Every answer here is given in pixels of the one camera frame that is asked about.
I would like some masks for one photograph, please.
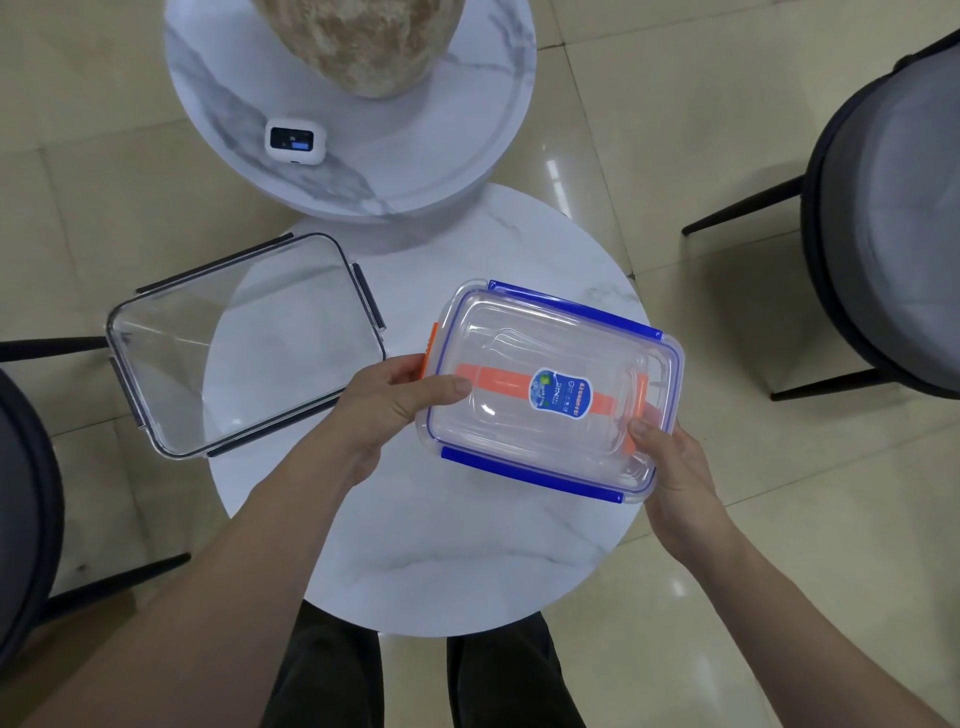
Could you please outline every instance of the dark pants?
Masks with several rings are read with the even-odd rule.
[[[585,728],[543,616],[446,641],[457,728]],[[376,632],[303,602],[263,728],[383,728]]]

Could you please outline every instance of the chair leg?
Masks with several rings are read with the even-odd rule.
[[[818,397],[838,392],[852,392],[854,389],[876,387],[879,384],[889,384],[892,381],[894,380],[879,369],[868,369],[866,372],[835,376],[833,379],[824,379],[796,389],[788,389],[786,392],[776,392],[770,395],[770,399],[773,401],[801,400],[805,397]]]
[[[61,595],[51,596],[40,612],[40,618],[37,624],[45,624],[48,621],[59,619],[71,612],[76,612],[98,601],[108,599],[113,595],[125,592],[145,581],[166,573],[167,571],[183,566],[190,560],[190,554],[182,553],[180,556],[174,556],[170,559],[157,561],[148,564],[145,567],[139,567],[123,573],[108,576],[106,579],[87,584],[80,589],[74,589],[70,592],[64,592]]]
[[[0,362],[42,359],[47,356],[60,356],[65,353],[92,352],[107,347],[106,336],[0,341]]]
[[[789,200],[791,197],[797,197],[803,190],[804,176],[800,175],[789,182],[782,182],[776,187],[765,189],[752,197],[748,197],[746,200],[741,200],[735,205],[726,207],[719,212],[714,212],[712,215],[695,222],[693,225],[687,225],[684,228],[684,235],[691,235],[694,232],[712,228],[714,225],[720,225],[720,223],[726,223],[738,217],[749,215],[751,212],[757,212],[765,207],[771,207],[784,200]]]

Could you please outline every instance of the floor tile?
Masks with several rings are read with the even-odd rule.
[[[112,423],[53,439],[66,505],[63,551],[54,593],[76,589],[148,562]]]
[[[223,164],[187,121],[60,145],[49,159],[84,302],[100,316],[138,286],[300,218]]]
[[[0,157],[0,341],[95,336],[38,152]],[[103,352],[4,365],[51,434],[126,412]]]
[[[380,635],[385,724],[451,728],[446,693],[446,640]]]
[[[229,522],[206,460],[159,455],[133,417],[113,424],[151,559],[198,555]]]
[[[684,347],[680,422],[727,503],[960,422],[960,402],[895,384],[769,400],[811,332],[828,327],[796,234],[638,275],[636,289],[651,322]]]
[[[0,155],[39,146],[34,99],[24,68],[23,35],[0,5]]]
[[[730,508],[844,634],[954,712],[958,438],[960,425]]]
[[[769,5],[770,0],[553,0],[567,43]]]
[[[183,118],[162,0],[8,0],[46,144]]]
[[[806,167],[816,128],[776,8],[566,50],[636,272],[799,227],[789,202],[681,237]]]
[[[550,0],[530,0],[530,10],[534,14],[534,27],[537,29],[537,47],[549,48],[560,45],[560,28],[557,27],[557,17],[553,13]]]
[[[491,181],[555,207],[589,232],[624,273],[631,272],[563,48],[537,54],[537,85],[530,110]]]
[[[619,547],[544,615],[587,725],[769,724],[707,597],[654,538]]]
[[[960,28],[957,0],[803,0],[778,11],[820,129],[859,88]]]

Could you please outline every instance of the gray chair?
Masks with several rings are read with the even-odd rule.
[[[771,399],[888,382],[960,399],[960,31],[858,91],[828,123],[802,177],[684,235],[798,195],[817,296],[873,369]]]
[[[107,348],[107,339],[0,342],[0,362]],[[63,483],[53,444],[27,398],[0,370],[0,667],[40,624],[182,566],[189,553],[50,596],[63,544]]]

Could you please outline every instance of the person's right hand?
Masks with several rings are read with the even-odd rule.
[[[716,494],[704,449],[679,426],[668,435],[633,420],[630,435],[657,464],[656,488],[645,503],[654,534],[689,570],[708,568],[735,546],[739,531]]]

